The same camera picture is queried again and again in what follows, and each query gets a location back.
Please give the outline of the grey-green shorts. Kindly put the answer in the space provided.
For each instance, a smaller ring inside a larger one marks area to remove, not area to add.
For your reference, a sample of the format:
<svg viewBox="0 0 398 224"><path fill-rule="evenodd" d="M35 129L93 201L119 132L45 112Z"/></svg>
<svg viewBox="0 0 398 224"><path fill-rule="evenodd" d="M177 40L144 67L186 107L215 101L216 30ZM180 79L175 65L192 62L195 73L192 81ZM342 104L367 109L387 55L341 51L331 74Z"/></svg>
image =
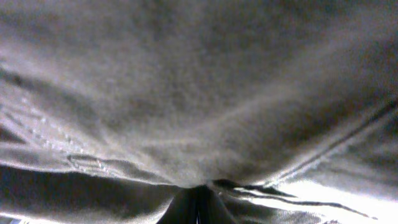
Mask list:
<svg viewBox="0 0 398 224"><path fill-rule="evenodd" d="M396 1L2 1L1 215L397 222Z"/></svg>

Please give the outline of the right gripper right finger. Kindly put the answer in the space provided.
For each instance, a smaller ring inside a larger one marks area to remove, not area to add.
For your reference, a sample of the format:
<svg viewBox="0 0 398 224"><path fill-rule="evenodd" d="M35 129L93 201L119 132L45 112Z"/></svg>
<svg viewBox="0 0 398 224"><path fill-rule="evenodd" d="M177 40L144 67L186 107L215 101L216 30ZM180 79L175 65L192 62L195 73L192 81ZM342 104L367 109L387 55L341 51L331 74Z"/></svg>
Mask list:
<svg viewBox="0 0 398 224"><path fill-rule="evenodd" d="M205 186L198 189L197 223L236 224L220 197Z"/></svg>

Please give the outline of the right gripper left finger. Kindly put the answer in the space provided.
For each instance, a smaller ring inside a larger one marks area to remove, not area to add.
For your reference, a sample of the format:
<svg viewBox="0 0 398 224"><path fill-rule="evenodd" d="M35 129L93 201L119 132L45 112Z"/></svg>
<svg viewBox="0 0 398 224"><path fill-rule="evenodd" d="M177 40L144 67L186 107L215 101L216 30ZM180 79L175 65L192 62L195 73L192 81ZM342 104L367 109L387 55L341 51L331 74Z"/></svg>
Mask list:
<svg viewBox="0 0 398 224"><path fill-rule="evenodd" d="M197 195L197 188L181 190L157 224L196 224Z"/></svg>

